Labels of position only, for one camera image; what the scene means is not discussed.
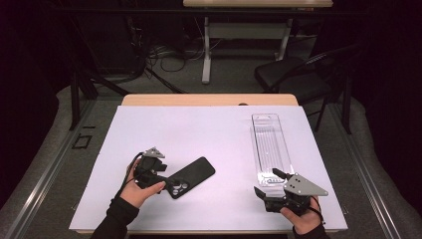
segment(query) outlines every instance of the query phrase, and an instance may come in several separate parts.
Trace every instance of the floor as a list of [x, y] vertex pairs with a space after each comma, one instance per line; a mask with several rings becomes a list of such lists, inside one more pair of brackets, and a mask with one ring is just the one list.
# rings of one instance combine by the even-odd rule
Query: floor
[[[253, 70], [273, 60], [277, 44], [260, 41], [216, 41], [213, 44], [209, 85], [201, 83], [200, 56], [195, 57], [197, 60], [180, 61], [167, 55], [157, 60], [153, 69], [189, 93], [259, 93], [261, 89]], [[306, 58], [312, 45], [312, 41], [291, 44], [289, 54]], [[171, 94], [147, 73], [119, 85], [133, 93]], [[121, 97], [113, 91], [101, 85], [97, 85], [97, 89], [100, 93], [97, 101], [86, 101], [82, 96], [82, 121], [73, 131], [68, 131], [72, 120], [70, 89], [58, 93], [60, 108], [55, 123], [26, 175], [0, 211], [0, 238], [89, 237], [70, 231], [69, 223], [115, 108], [121, 103]], [[346, 231], [331, 234], [331, 238], [417, 238], [422, 235], [420, 216], [401, 198], [376, 159], [364, 108], [359, 102], [352, 102], [352, 134], [347, 134], [339, 124], [339, 106], [337, 103], [328, 107], [321, 129], [315, 133], [349, 226]], [[310, 124], [313, 123], [315, 119], [310, 119]], [[87, 150], [75, 149], [80, 135], [92, 136]]]

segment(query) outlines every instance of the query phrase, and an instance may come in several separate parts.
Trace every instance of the black smartphone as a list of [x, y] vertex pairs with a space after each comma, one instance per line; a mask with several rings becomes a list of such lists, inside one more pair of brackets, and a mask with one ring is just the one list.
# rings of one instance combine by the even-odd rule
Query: black smartphone
[[167, 187], [167, 191], [172, 198], [177, 199], [214, 173], [214, 167], [202, 156], [169, 176], [169, 179], [180, 181], [180, 184]]

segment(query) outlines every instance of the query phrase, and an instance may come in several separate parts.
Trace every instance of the desk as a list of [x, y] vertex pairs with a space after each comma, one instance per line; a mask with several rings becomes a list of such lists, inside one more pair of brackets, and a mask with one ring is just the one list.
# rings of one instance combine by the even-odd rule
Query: desk
[[[249, 106], [238, 107], [241, 103]], [[312, 130], [295, 97], [226, 94], [125, 97], [113, 118], [70, 229], [92, 233], [106, 216], [109, 200], [118, 191], [131, 159], [156, 146], [166, 155], [163, 162], [168, 166], [160, 173], [163, 176], [171, 175], [199, 156], [206, 156], [216, 173], [179, 199], [172, 199], [166, 191], [149, 198], [128, 225], [129, 233], [291, 231], [291, 223], [282, 215], [265, 211], [263, 201], [253, 189], [258, 179], [251, 115], [259, 113], [280, 116], [295, 171], [329, 193], [320, 199], [325, 228], [345, 230], [347, 225]]]
[[[183, 0], [185, 7], [225, 7], [225, 8], [321, 8], [331, 7], [331, 0]], [[210, 23], [205, 17], [204, 41], [205, 57], [202, 83], [210, 83], [211, 52], [210, 38], [231, 39], [281, 39], [276, 60], [281, 60], [286, 52], [292, 19], [286, 23]]]

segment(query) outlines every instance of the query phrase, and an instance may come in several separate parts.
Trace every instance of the transparent container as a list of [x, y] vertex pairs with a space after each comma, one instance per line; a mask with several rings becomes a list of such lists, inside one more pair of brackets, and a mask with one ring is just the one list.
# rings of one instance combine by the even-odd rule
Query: transparent container
[[286, 183], [273, 173], [277, 168], [294, 173], [283, 129], [277, 114], [252, 115], [252, 142], [260, 186], [282, 186]]

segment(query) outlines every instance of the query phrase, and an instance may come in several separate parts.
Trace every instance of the gray carpet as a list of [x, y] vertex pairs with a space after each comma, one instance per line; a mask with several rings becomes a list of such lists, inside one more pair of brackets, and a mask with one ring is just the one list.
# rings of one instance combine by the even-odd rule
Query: gray carpet
[[[220, 48], [213, 51], [211, 84], [202, 85], [202, 60], [188, 61], [181, 71], [165, 72], [154, 66], [159, 76], [168, 80], [189, 93], [259, 93], [260, 87], [253, 77], [255, 67], [273, 60], [272, 44], [259, 42], [223, 42]], [[252, 46], [261, 44], [259, 50], [250, 50]], [[290, 47], [290, 54], [305, 58], [309, 51], [303, 51], [307, 42]], [[165, 66], [177, 68], [179, 60], [165, 59]], [[142, 76], [121, 86], [134, 93], [171, 93], [157, 79]], [[29, 226], [24, 228], [22, 238], [89, 238], [70, 231], [69, 225], [75, 213], [73, 207], [81, 198], [91, 174], [107, 129], [111, 123], [120, 99], [116, 93], [105, 87], [98, 86], [100, 99], [95, 102], [88, 117], [81, 125], [80, 136], [90, 136], [87, 148], [84, 145], [86, 137], [78, 142], [72, 141], [76, 148], [69, 148], [63, 157], [63, 164], [51, 185], [47, 196], [43, 199], [36, 215], [29, 220]], [[61, 101], [59, 113], [45, 143], [40, 149], [24, 176], [20, 185], [0, 211], [0, 238], [5, 238], [15, 222], [26, 200], [44, 172], [60, 151], [61, 143], [65, 140], [70, 126], [70, 94], [64, 89], [58, 94]], [[312, 104], [306, 107], [318, 107]], [[349, 227], [346, 231], [331, 234], [333, 239], [342, 238], [387, 238], [381, 224], [373, 210], [373, 202], [369, 200], [367, 192], [356, 170], [348, 144], [344, 141], [342, 128], [338, 127], [337, 105], [330, 106], [324, 114], [321, 127], [315, 134], [316, 143], [322, 155], [328, 175], [337, 194], [340, 205], [346, 212], [345, 219]], [[373, 152], [370, 133], [364, 116], [364, 108], [356, 101], [352, 102], [351, 111], [352, 135], [348, 136], [356, 144], [361, 158], [370, 171], [377, 189], [386, 202], [386, 207], [397, 227], [401, 238], [418, 238], [422, 235], [422, 221], [420, 216], [409, 206], [394, 186], [394, 183], [383, 171]]]

